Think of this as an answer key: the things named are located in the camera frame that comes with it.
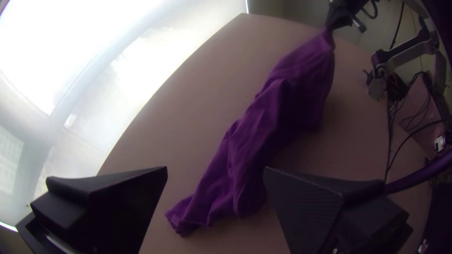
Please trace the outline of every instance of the black cable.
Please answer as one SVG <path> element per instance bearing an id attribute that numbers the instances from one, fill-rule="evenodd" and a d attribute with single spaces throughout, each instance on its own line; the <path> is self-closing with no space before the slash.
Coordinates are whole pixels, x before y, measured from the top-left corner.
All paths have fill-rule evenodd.
<path id="1" fill-rule="evenodd" d="M 405 2 L 402 2 L 402 9 L 400 10 L 399 22 L 397 23 L 397 28 L 395 29 L 394 38 L 392 39 L 391 46 L 389 49 L 392 49 L 396 44 L 397 34 L 399 33 L 400 24 L 402 23 L 402 16 L 404 15 Z"/>
<path id="2" fill-rule="evenodd" d="M 399 124 L 402 124 L 404 121 L 411 119 L 410 122 L 408 122 L 407 126 L 405 126 L 405 129 L 408 128 L 411 124 L 411 122 L 413 121 L 413 119 L 415 119 L 416 117 L 418 117 L 420 114 L 422 114 L 422 112 L 425 110 L 425 107 L 428 105 L 429 103 L 429 98 L 430 98 L 430 94 L 427 93 L 427 97 L 425 98 L 424 103 L 422 104 L 422 106 L 420 107 L 420 109 L 417 111 L 416 114 L 409 116 L 409 117 L 405 117 L 404 119 L 402 119 Z"/>
<path id="3" fill-rule="evenodd" d="M 427 117 L 427 115 L 428 115 L 428 109 L 430 108 L 431 98 L 432 98 L 431 96 L 428 96 L 428 102 L 427 102 L 427 106 L 425 107 L 425 110 L 424 110 L 424 116 L 420 119 L 418 124 L 413 126 L 413 127 L 411 127 L 411 128 L 408 128 L 408 126 L 410 126 L 410 123 L 414 120 L 414 118 L 411 119 L 410 123 L 408 123 L 408 125 L 406 126 L 406 129 L 405 129 L 406 131 L 410 132 L 412 130 L 415 130 L 417 127 L 419 127 L 419 125 L 422 124 L 422 122 L 425 120 L 425 117 Z"/>
<path id="4" fill-rule="evenodd" d="M 377 4 L 375 3 L 375 0 L 371 0 L 372 6 L 373 6 L 373 16 L 370 15 L 366 9 L 361 8 L 361 10 L 364 12 L 364 14 L 366 14 L 366 16 L 368 16 L 370 19 L 376 19 L 378 17 L 378 8 L 377 8 Z"/>
<path id="5" fill-rule="evenodd" d="M 399 111 L 402 109 L 402 107 L 404 106 L 404 104 L 405 104 L 405 98 L 402 99 L 402 104 L 401 104 L 400 107 L 397 108 L 395 111 L 396 111 L 396 112 L 399 112 Z"/>
<path id="6" fill-rule="evenodd" d="M 386 169 L 386 172 L 385 172 L 385 182 L 386 182 L 386 179 L 387 179 L 387 174 L 389 173 L 389 170 L 391 169 L 392 164 L 394 163 L 394 160 L 396 159 L 397 154 L 399 153 L 399 151 L 400 151 L 400 149 L 403 147 L 403 145 L 404 145 L 411 137 L 413 137 L 413 136 L 416 135 L 418 132 L 420 132 L 420 131 L 422 131 L 422 130 L 424 130 L 424 129 L 430 127 L 430 126 L 433 126 L 433 125 L 436 125 L 436 124 L 439 124 L 439 123 L 444 123 L 444 122 L 446 122 L 446 121 L 449 121 L 450 119 L 451 119 L 451 118 L 431 122 L 431 123 L 429 123 L 429 124 L 426 124 L 426 125 L 422 126 L 422 127 L 419 128 L 419 129 L 417 129 L 417 130 L 414 131 L 413 133 L 409 134 L 408 137 L 406 137 L 406 138 L 404 139 L 404 141 L 399 145 L 399 148 L 397 148 L 397 150 L 395 151 L 394 157 L 392 158 L 391 163 L 389 164 L 389 167 Z"/>
<path id="7" fill-rule="evenodd" d="M 388 131 L 388 148 L 387 148 L 387 159 L 386 159 L 386 168 L 389 167 L 389 160 L 391 159 L 391 147 L 392 147 L 392 138 L 394 132 L 394 122 L 396 119 L 396 113 L 398 111 L 398 102 L 395 102 L 391 105 L 389 98 L 387 98 L 386 104 L 386 115 L 387 115 L 387 131 Z"/>
<path id="8" fill-rule="evenodd" d="M 411 79 L 410 83 L 408 83 L 408 87 L 411 87 L 411 86 L 414 84 L 414 82 L 415 82 L 416 79 L 419 77 L 419 75 L 423 75 L 424 78 L 427 78 L 427 77 L 428 77 L 428 73 L 427 73 L 427 72 L 420 71 L 420 72 L 418 72 L 418 73 L 416 73 L 416 74 L 413 75 L 413 78 Z M 417 112 L 415 115 L 410 116 L 410 117 L 406 117 L 406 118 L 402 119 L 402 120 L 399 122 L 399 124 L 402 124 L 404 121 L 411 119 L 410 122 L 408 123 L 408 125 L 405 127 L 405 129 L 407 129 L 407 128 L 411 125 L 411 123 L 413 122 L 413 120 L 414 120 L 416 117 L 418 117 L 420 114 L 422 114 L 425 110 L 426 110 L 426 112 L 428 111 L 428 108 L 429 108 L 429 106 L 430 106 L 430 98 L 431 98 L 431 95 L 430 95 L 430 90 L 429 90 L 429 88 L 427 87 L 428 84 L 425 84 L 425 85 L 426 85 L 426 88 L 427 88 L 427 97 L 425 98 L 425 101 L 424 101 L 424 103 L 422 104 L 421 108 L 418 110 L 418 112 Z"/>

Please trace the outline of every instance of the bright window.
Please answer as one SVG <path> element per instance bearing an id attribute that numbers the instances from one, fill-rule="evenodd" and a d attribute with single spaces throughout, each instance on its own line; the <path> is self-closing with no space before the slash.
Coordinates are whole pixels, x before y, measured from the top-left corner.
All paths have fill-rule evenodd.
<path id="1" fill-rule="evenodd" d="M 244 0 L 10 0 L 0 16 L 0 88 L 23 102 L 9 117 L 27 150 L 22 173 L 5 181 L 20 192 L 0 221 L 29 213 L 47 176 L 96 175 L 167 78 L 243 12 Z"/>

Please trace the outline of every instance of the metal bracket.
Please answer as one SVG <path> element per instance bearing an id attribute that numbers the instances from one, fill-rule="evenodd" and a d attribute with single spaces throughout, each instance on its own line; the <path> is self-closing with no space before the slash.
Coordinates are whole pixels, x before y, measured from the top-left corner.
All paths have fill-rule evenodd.
<path id="1" fill-rule="evenodd" d="M 416 37 L 401 45 L 385 51 L 378 50 L 372 55 L 373 78 L 367 82 L 369 95 L 378 99 L 386 89 L 387 73 L 397 67 L 416 59 L 424 54 L 434 55 L 438 52 L 439 41 L 436 30 L 430 18 L 419 16 L 420 30 Z"/>

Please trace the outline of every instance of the purple fabric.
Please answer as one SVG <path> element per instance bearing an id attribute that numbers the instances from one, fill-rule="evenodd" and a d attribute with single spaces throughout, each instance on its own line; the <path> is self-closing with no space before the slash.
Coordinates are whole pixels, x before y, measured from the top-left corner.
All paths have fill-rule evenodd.
<path id="1" fill-rule="evenodd" d="M 256 213 L 262 172 L 274 155 L 319 126 L 334 74 L 334 40 L 324 30 L 283 57 L 243 117 L 231 125 L 193 195 L 165 215 L 181 236 L 225 217 Z"/>

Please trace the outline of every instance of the tabletop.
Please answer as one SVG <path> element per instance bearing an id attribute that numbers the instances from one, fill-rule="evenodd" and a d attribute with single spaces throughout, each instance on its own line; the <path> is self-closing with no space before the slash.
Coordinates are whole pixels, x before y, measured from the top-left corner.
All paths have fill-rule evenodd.
<path id="1" fill-rule="evenodd" d="M 194 191 L 224 132 L 241 117 L 277 60 L 316 33 L 302 24 L 241 14 L 194 52 L 135 117 L 99 173 L 168 167 L 168 183 L 141 253 L 289 253 L 269 204 L 247 219 L 226 219 L 187 238 L 174 232 L 164 213 Z M 367 95 L 362 69 L 370 68 L 371 55 L 344 40 L 335 41 L 334 82 L 322 126 L 301 135 L 271 166 L 349 180 L 382 179 L 386 104 Z M 394 146 L 406 136 L 395 127 Z M 414 141 L 407 142 L 389 181 L 423 166 L 424 157 Z M 412 254 L 425 227 L 430 187 L 424 183 L 391 198 L 410 213 L 414 232 L 400 253 Z"/>

